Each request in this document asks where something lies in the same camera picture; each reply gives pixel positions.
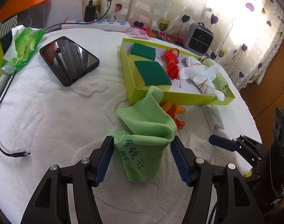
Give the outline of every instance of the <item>power strip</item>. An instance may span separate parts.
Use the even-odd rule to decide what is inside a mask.
[[[130,24],[126,21],[115,21],[108,22],[107,19],[102,19],[94,24],[87,24],[84,20],[73,20],[67,21],[67,23],[77,23],[77,24],[63,24],[61,29],[75,29],[75,28],[90,28],[90,29],[100,29],[104,31],[117,31],[124,32],[126,29],[130,28]]]

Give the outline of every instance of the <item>yellow cardboard box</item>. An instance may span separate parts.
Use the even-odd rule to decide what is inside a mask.
[[[128,55],[127,55],[125,43],[139,43],[139,44],[161,48],[161,49],[172,49],[172,47],[149,42],[149,41],[136,40],[136,39],[124,38],[122,40],[122,44],[120,47],[120,54],[122,58],[122,68],[124,71],[124,80],[125,80],[125,86],[127,89],[127,97],[129,100],[129,104],[131,106],[135,104],[137,101],[139,101],[140,99],[143,99],[146,96],[147,90],[139,89],[135,86],[134,79],[133,79],[131,69],[130,69],[130,65],[128,62]],[[196,55],[187,53],[182,50],[179,50],[179,52],[182,55],[193,56],[197,59],[199,58]],[[233,99],[235,99],[235,96],[233,95],[230,88],[227,89],[227,94],[228,96],[225,97],[225,100],[223,102],[221,102],[214,95],[164,92],[164,97],[162,98],[161,103],[169,101],[175,105],[227,105]]]

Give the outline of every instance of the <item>charger cable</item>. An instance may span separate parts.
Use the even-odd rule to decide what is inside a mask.
[[[14,73],[14,74],[11,76],[11,78],[10,78],[10,80],[8,81],[8,83],[7,83],[7,85],[6,85],[6,88],[4,89],[3,93],[0,94],[0,105],[1,105],[1,103],[2,103],[2,100],[4,99],[4,96],[6,95],[6,93],[7,93],[7,91],[8,91],[8,89],[9,89],[9,87],[10,87],[12,81],[13,81],[13,78],[14,78],[15,74],[16,74],[16,73]],[[0,147],[0,151],[1,151],[4,155],[10,156],[10,157],[24,157],[24,156],[27,156],[27,155],[30,154],[30,152],[7,153],[7,152],[5,152],[1,147]]]

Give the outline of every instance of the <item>gray fan heater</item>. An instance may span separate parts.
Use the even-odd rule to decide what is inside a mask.
[[[213,38],[213,33],[204,27],[204,24],[193,23],[186,34],[183,47],[198,56],[203,56],[210,47]]]

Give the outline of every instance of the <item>curtain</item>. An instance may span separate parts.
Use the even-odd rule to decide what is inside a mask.
[[[82,0],[83,11],[89,0]],[[94,0],[104,14],[109,0]],[[260,83],[284,38],[284,13],[276,0],[112,0],[109,16],[131,25],[185,38],[192,23],[213,32],[208,55],[237,89]]]

